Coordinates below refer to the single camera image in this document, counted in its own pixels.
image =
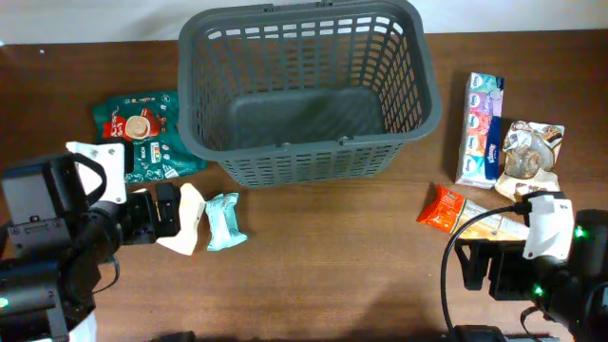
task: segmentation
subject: orange snack packet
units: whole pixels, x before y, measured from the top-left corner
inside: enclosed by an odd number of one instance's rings
[[[487,209],[466,199],[463,195],[439,184],[437,198],[423,209],[416,221],[454,234],[463,224],[486,211]],[[460,235],[460,238],[482,238],[493,241],[525,240],[528,231],[525,225],[497,214],[475,222]]]

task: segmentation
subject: gray plastic basket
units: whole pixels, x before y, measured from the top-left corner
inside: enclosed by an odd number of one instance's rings
[[[406,1],[210,9],[179,44],[180,137],[241,185],[371,176],[441,119]]]

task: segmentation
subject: green light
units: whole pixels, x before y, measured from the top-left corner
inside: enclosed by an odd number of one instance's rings
[[[542,295],[544,294],[544,290],[539,285],[534,287],[534,295]]]
[[[574,230],[575,238],[584,238],[586,235],[585,231],[582,230],[582,227],[578,226],[577,229]]]

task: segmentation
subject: white wall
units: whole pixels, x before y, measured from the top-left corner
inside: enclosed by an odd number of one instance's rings
[[[0,0],[4,44],[177,39],[216,7],[313,0]],[[410,0],[425,32],[608,28],[608,0]]]

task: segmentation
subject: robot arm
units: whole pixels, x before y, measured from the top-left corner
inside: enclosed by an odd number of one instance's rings
[[[76,162],[101,179],[88,195]],[[105,173],[90,158],[65,154],[3,175],[12,217],[9,237],[17,255],[0,262],[3,341],[68,341],[70,331],[94,319],[99,264],[123,245],[154,243],[179,232],[181,198],[172,184],[156,185],[157,205],[149,192],[127,195],[123,177]],[[108,193],[112,200],[104,200]]]
[[[608,341],[608,212],[580,211],[575,221],[563,193],[537,192],[522,202],[529,208],[526,242],[456,242],[465,287],[481,290],[489,265],[489,294],[496,300],[530,300],[577,342]],[[461,341],[495,331],[456,327]]]

